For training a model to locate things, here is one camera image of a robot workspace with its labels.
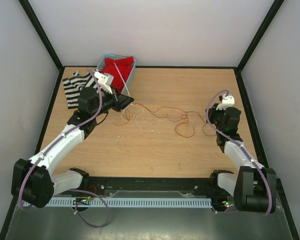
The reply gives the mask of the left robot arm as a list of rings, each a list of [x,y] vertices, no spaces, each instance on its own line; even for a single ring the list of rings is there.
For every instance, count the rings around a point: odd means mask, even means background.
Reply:
[[[78,97],[78,109],[67,121],[62,132],[43,150],[30,159],[19,159],[13,167],[11,193],[17,197],[20,209],[30,206],[43,208],[55,195],[74,189],[79,194],[90,188],[89,174],[78,168],[70,168],[60,174],[55,169],[67,154],[82,143],[99,125],[96,118],[109,110],[121,112],[134,98],[123,95],[115,87],[110,92],[100,92],[85,87]]]

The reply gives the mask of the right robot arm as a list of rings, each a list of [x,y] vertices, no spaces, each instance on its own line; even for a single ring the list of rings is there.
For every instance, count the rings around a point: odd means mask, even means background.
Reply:
[[[218,103],[207,109],[207,123],[216,132],[216,144],[238,169],[220,171],[209,181],[208,188],[219,195],[224,190],[233,197],[238,211],[269,215],[275,212],[276,172],[259,163],[247,150],[237,133],[241,111],[233,106],[222,109]]]

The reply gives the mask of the white zip tie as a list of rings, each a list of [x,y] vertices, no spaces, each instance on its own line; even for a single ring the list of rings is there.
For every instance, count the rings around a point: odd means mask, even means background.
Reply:
[[[122,76],[122,74],[121,74],[121,72],[120,72],[120,70],[119,70],[117,64],[114,63],[114,66],[115,66],[115,68],[116,68],[116,70],[117,70],[117,72],[118,72],[118,74],[119,74],[119,76],[120,76],[120,78],[121,78],[121,80],[122,80],[122,82],[123,82],[123,84],[124,84],[124,88],[125,88],[125,90],[126,90],[126,93],[128,94],[129,97],[131,97],[130,91],[129,91],[128,87],[127,87],[127,84],[126,84],[126,82],[125,82],[125,80],[124,80],[124,78],[123,78],[123,76]]]

